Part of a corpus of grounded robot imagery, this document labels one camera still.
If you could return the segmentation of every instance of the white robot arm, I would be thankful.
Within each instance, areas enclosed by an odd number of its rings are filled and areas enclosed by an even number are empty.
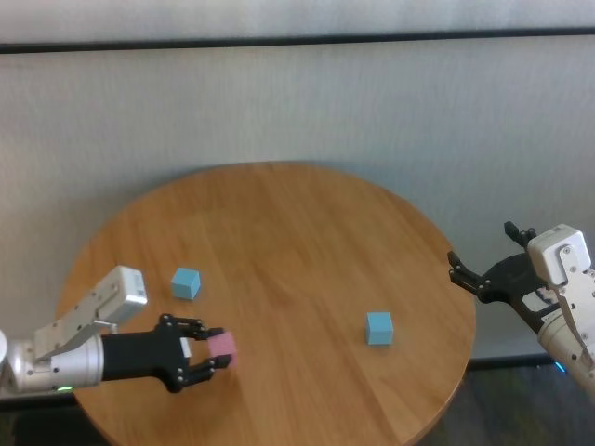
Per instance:
[[[583,234],[559,225],[531,240],[527,251],[560,304],[537,333],[539,343],[595,397],[595,270]]]
[[[510,304],[547,353],[595,397],[595,270],[582,232],[559,225],[537,235],[511,222],[505,232],[525,252],[496,263],[483,276],[448,253],[451,282],[483,303]],[[549,303],[546,308],[527,307],[524,299],[532,292]]]
[[[140,271],[116,267],[69,313],[31,338],[7,340],[0,332],[0,387],[37,393],[153,376],[179,392],[230,364],[231,355],[221,355],[190,365],[189,339],[223,333],[200,320],[164,314],[151,332],[118,334],[117,326],[147,302]],[[100,334],[106,327],[111,334]]]

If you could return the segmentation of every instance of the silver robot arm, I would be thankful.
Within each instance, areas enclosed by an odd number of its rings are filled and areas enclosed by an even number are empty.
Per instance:
[[[539,343],[595,397],[595,270],[583,234],[559,225],[531,240],[527,252],[560,304],[537,333]]]
[[[582,232],[559,225],[537,235],[511,222],[504,228],[524,252],[496,263],[483,275],[450,252],[451,282],[484,304],[509,304],[547,353],[595,397],[595,270]],[[525,298],[533,293],[547,304],[544,308],[527,305]]]
[[[70,312],[31,338],[7,340],[0,332],[0,387],[28,394],[153,376],[170,392],[179,392],[229,365],[231,355],[190,365],[189,339],[223,333],[206,329],[199,320],[165,314],[153,331],[118,334],[118,325],[146,304],[140,271],[116,267]],[[106,327],[111,334],[100,333]]]

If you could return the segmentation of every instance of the black stripe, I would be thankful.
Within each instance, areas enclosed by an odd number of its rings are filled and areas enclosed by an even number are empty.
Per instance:
[[[548,365],[552,363],[553,359],[545,353],[541,355],[513,356],[509,358],[471,359],[467,365],[467,370],[501,369],[505,367],[536,367],[537,365]]]
[[[425,40],[491,39],[502,37],[543,37],[593,35],[595,27],[536,28],[482,31],[438,31],[427,33],[345,34],[306,37],[257,37],[199,40],[142,40],[83,43],[0,44],[0,54],[59,53],[75,51],[121,51],[139,49],[220,48],[238,46],[297,46],[411,42]]]

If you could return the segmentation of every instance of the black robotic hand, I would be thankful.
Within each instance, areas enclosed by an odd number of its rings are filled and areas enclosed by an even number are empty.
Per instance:
[[[184,387],[211,379],[216,369],[230,365],[232,355],[207,358],[190,365],[187,339],[206,341],[222,333],[222,328],[206,328],[197,319],[163,314],[151,332],[103,335],[102,380],[153,376],[160,379],[169,392],[180,392]]]
[[[504,231],[523,252],[497,262],[483,275],[468,269],[453,252],[448,253],[450,280],[452,283],[476,295],[484,304],[504,302],[509,304],[523,318],[534,332],[538,332],[543,325],[542,318],[556,310],[557,303],[540,311],[532,311],[524,303],[526,295],[536,292],[547,302],[543,293],[547,291],[544,281],[539,279],[527,254],[527,244],[536,237],[533,228],[519,230],[512,222],[504,224]]]

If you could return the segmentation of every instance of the pink cube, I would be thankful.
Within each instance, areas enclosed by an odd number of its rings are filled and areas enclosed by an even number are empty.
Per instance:
[[[230,367],[235,367],[238,359],[238,349],[235,346],[231,332],[209,337],[207,342],[211,356],[232,355],[233,358],[231,359]]]

